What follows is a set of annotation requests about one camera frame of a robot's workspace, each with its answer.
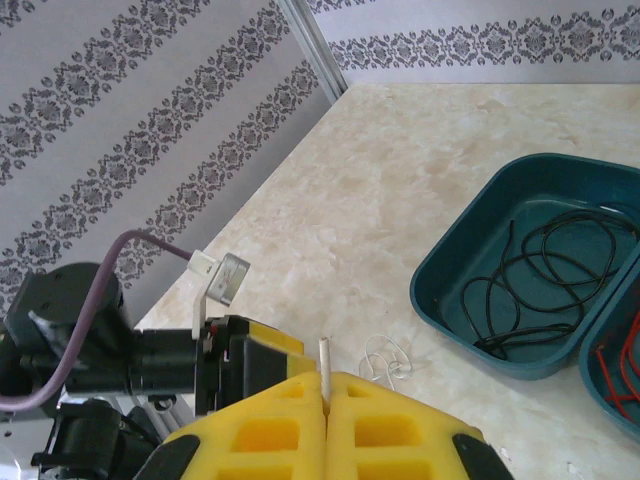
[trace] teal tray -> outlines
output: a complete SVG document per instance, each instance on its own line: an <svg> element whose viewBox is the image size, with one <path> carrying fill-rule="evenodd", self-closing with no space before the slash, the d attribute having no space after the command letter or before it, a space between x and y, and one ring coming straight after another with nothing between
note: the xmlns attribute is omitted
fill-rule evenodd
<svg viewBox="0 0 640 480"><path fill-rule="evenodd" d="M614 266L620 267L620 271L597 297L585 305L588 312L573 334L555 342L511 349L509 360L495 358L473 346L477 337L462 314L460 290L466 280L491 274L499 264L512 219L515 220L513 248L517 248L525 232L555 215L569 209L606 203L624 204L640 211L640 170L554 153L529 155L509 163L495 174L416 270L410 285L414 309L426 323L506 375L528 380L552 375L568 362L570 354L635 262L637 257L631 255L635 247L633 239L620 239L614 261ZM553 248L570 252L587 266L601 271L604 266L601 252L603 248L608 251L609 243L606 238L584 239L579 234L567 234L566 237L559 236ZM565 278L574 274L560 267L558 272L563 277L567 275ZM528 298L544 299L549 306L566 303L564 292L550 288L546 282L531 275L526 265L521 268L514 265L509 279L516 290L524 289ZM472 317L482 318L486 285L478 284L476 287L468 290L467 305ZM492 294L492 305L497 312L494 315L496 331L508 330L513 322L511 301L496 291L495 297ZM438 321L438 307L455 333ZM571 323L575 313L563 312L554 318L558 322ZM522 325L548 323L546 314L523 309ZM478 328L482 333L488 333L486 322L484 325L478 322Z"/></svg>
<svg viewBox="0 0 640 480"><path fill-rule="evenodd" d="M602 356L616 391L625 394L631 393L626 390L626 387L623 387L619 358L631 323L640 310L640 253L634 253L636 253L636 262L605 308L597 315L591 330L582 343L579 364L582 381L591 397L620 428L640 441L640 403L623 404L624 409L633 420L632 422L624 418L613 404L605 401L605 397L609 395L609 389L602 373L602 367L595 355L595 350L602 348ZM640 362L640 336L637 337L632 351L636 362ZM634 387L640 391L640 379L633 374L628 363L626 368L632 381L635 382Z"/></svg>

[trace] yellow foam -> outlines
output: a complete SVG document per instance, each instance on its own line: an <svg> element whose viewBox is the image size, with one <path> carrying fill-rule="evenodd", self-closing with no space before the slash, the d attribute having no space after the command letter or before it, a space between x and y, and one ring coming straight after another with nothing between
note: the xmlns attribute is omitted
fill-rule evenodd
<svg viewBox="0 0 640 480"><path fill-rule="evenodd" d="M287 378L293 378L305 372L315 372L316 361L305 355L289 353L287 355Z"/></svg>
<svg viewBox="0 0 640 480"><path fill-rule="evenodd" d="M317 372L303 373L172 434L200 447L183 480L468 480L452 437L476 428L346 373L325 418Z"/></svg>
<svg viewBox="0 0 640 480"><path fill-rule="evenodd" d="M200 446L183 480L324 480L320 376L282 382L174 432Z"/></svg>
<svg viewBox="0 0 640 480"><path fill-rule="evenodd" d="M277 350L297 355L304 354L304 343L273 327L258 322L249 324L249 335Z"/></svg>
<svg viewBox="0 0 640 480"><path fill-rule="evenodd" d="M331 388L327 479L468 480L452 437L480 430L347 373Z"/></svg>

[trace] coiled black wire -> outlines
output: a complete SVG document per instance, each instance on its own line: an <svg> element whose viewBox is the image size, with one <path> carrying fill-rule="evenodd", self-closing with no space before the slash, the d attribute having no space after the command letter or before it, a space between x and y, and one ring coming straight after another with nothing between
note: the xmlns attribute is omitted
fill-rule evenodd
<svg viewBox="0 0 640 480"><path fill-rule="evenodd" d="M547 246L549 238L552 235L556 234L562 228L584 222L594 223L606 234L609 240L610 249L607 254L606 264L602 273L594 272L589 267L569 255L559 252L553 252L549 250ZM596 297L596 295L598 295L606 287L607 280L615 275L619 270L619 268L613 268L613 262L618 249L618 242L612 230L617 229L622 230L623 232L628 232L629 234L633 235L636 241L640 237L640 230L638 229L636 224L629 217L627 217L625 213L622 213L622 209L618 211L607 211L592 208L576 209L561 213L560 215L552 218L549 222L540 225L539 227L527 233L522 240L522 243L520 244L521 253L519 255L516 255L515 257L507 258L509 249L511 248L511 244L513 243L514 224L514 220L511 220L511 222L509 222L507 243L502 251L500 264L498 265L498 267L490 276L478 276L469 279L463 285L460 291L460 306L462 308L462 313L465 316L466 320L469 322L471 329L478 337L478 340L474 343L474 346L497 358L505 360L508 358L507 348L509 347L537 345L553 342L573 333L585 317L585 304L589 300ZM529 245L531 240L538 235L542 235L540 250L528 251L527 246ZM532 258L534 257L542 258L542 262L548 269L549 273L544 272L532 261ZM566 279L562 278L554 268L551 259L554 259L556 262L567 263L576 267L580 271L584 272L587 278L583 280L567 281ZM563 289L571 298L571 301L566 304L549 307L535 305L532 302L524 299L513 289L511 283L509 282L508 275L509 268L521 261L525 261L537 275L543 278L550 285ZM487 283L487 289L485 292L485 320L487 322L489 335L486 336L482 335L476 323L471 318L471 314L469 313L469 309L465 301L465 294L468 288L476 282ZM578 295L578 293L576 293L576 291L574 290L575 287L590 284L594 284L594 287L589 293L584 296ZM511 302L513 303L515 308L515 317L513 324L511 325L511 328L506 332L497 333L493 325L491 314L491 292L494 287L497 287L505 292L511 299ZM561 322L549 323L547 325L535 327L521 327L520 323L523 308L547 314L575 310L576 316L575 320L573 320L572 323ZM442 325L444 325L448 330L452 331L449 324L444 320L437 301L436 311L438 316L440 317ZM540 338L539 334L541 333L548 333L549 335ZM531 335L536 335L536 337L527 338Z"/></svg>

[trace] beige marble surface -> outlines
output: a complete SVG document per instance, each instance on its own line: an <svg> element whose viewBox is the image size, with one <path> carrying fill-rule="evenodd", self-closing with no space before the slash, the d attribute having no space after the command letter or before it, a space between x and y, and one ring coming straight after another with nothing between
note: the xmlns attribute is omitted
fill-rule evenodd
<svg viewBox="0 0 640 480"><path fill-rule="evenodd" d="M206 251L252 263L231 312L311 355L330 336L334 369L357 372L373 333L396 339L417 367L397 389L482 429L517 480L637 479L640 446L575 365L536 382L479 368L418 318L409 281L505 163L553 151L640 166L639 132L639 86L352 87ZM185 273L141 326L189 326L199 284Z"/></svg>

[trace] black cable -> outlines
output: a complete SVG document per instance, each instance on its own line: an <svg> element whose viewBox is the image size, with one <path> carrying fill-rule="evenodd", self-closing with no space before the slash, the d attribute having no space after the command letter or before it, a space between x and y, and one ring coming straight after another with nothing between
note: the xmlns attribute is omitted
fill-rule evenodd
<svg viewBox="0 0 640 480"><path fill-rule="evenodd" d="M625 202L605 202L605 203L601 203L600 204L601 208L605 208L608 211L611 212L615 212L619 215L621 215L622 217L627 217L628 219L631 219L632 215L629 215L628 210L632 211L635 216L636 219L640 219L640 208L631 205L630 203L625 203Z"/></svg>
<svg viewBox="0 0 640 480"><path fill-rule="evenodd" d="M160 445L160 443L158 442L157 439L154 439L149 432L147 432L144 428L142 428L140 425L138 425L138 423L135 420L132 420L131 418L125 416L125 415L121 415L120 416L122 422L127 425L132 432L137 433L138 435L140 435L145 441L149 442L154 448L157 447L158 445Z"/></svg>
<svg viewBox="0 0 640 480"><path fill-rule="evenodd" d="M572 334L578 328L586 315L585 304L591 299L595 298L595 296L598 295L606 287L607 280L613 277L619 271L619 267L613 268L613 262L615 260L616 254L618 253L618 241L615 234L613 233L613 230L627 232L631 234L636 241L638 240L638 238L640 238L640 228L635 224L635 222L630 220L624 212L619 210L609 210L611 209L601 210L585 208L569 210L556 215L547 223L540 225L528 232L521 242L521 253L512 258L508 258L508 254L514 239L515 222L514 220L511 220L509 222L507 243L505 244L505 247L500 256L500 263L498 267L492 272L490 276L477 276L469 279L463 285L460 291L460 306L462 309L462 313L467 322L469 322L469 325L474 334L478 338L478 340L474 342L475 347L480 348L497 358L506 360L508 358L506 351L507 347L539 345L543 343L553 342ZM567 226L578 225L582 223L595 224L600 230L605 233L609 240L610 247L609 251L607 252L605 266L601 273L594 272L592 269L590 269L577 259L571 257L570 255L550 250L548 246L549 238L552 235L557 234L558 231ZM527 246L529 245L531 240L537 236L542 237L540 250L528 251ZM544 263L549 273L544 272L541 267L533 262L532 259L534 257L540 257L542 259L542 262ZM564 290L570 298L570 301L562 305L548 307L535 305L532 302L524 299L522 295L514 290L511 283L509 282L508 277L509 268L521 261L525 261L526 264L532 269L532 271L535 272L535 274L541 279L545 280L549 285ZM568 281L562 278L562 276L556 270L556 267L554 267L554 263L556 262L572 265L576 269L582 271L587 276L587 278L574 281ZM489 331L489 334L486 336L482 335L480 329L476 325L476 322L472 319L465 299L467 289L472 284L479 281L487 282L487 288L485 292L485 320L487 322L487 329ZM587 285L594 285L594 287L587 294L583 293L582 296L574 290L574 288L576 287L583 287ZM515 307L515 317L511 328L508 331L501 333L496 332L491 314L491 294L494 286L504 291L509 296ZM439 317L440 323L444 325L448 330L453 332L449 324L442 316L437 299L434 299L434 302L436 305L436 313ZM550 319L553 318L551 317L551 314L576 310L576 318L572 323L554 322L548 325L521 326L522 308L526 308L534 312L549 314ZM540 334L549 335L540 338Z"/></svg>

